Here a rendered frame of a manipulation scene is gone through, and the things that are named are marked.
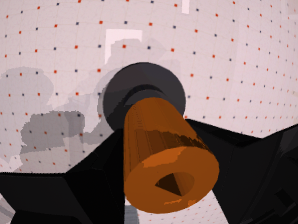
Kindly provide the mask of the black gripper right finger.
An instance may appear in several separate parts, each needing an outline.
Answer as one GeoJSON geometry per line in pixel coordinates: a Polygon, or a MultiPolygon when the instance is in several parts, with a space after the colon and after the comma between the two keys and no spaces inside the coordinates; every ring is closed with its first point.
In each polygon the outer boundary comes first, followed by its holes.
{"type": "Polygon", "coordinates": [[[273,135],[254,137],[186,119],[220,165],[212,192],[229,224],[253,221],[251,212],[269,185],[283,153],[298,147],[298,123],[273,135]]]}

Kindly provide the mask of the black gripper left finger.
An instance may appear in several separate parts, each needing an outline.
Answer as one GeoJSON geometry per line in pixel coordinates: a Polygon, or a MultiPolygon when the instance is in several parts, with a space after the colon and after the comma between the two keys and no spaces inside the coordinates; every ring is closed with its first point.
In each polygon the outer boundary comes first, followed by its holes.
{"type": "Polygon", "coordinates": [[[63,173],[0,173],[13,210],[74,216],[81,224],[124,224],[124,128],[63,173]]]}

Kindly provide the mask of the orange knob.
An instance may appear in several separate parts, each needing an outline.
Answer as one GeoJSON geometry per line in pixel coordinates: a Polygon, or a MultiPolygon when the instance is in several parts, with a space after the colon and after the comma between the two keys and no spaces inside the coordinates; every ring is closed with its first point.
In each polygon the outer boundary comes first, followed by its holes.
{"type": "Polygon", "coordinates": [[[149,97],[129,109],[124,125],[124,193],[146,213],[173,213],[208,196],[218,160],[166,100],[149,97]]]}

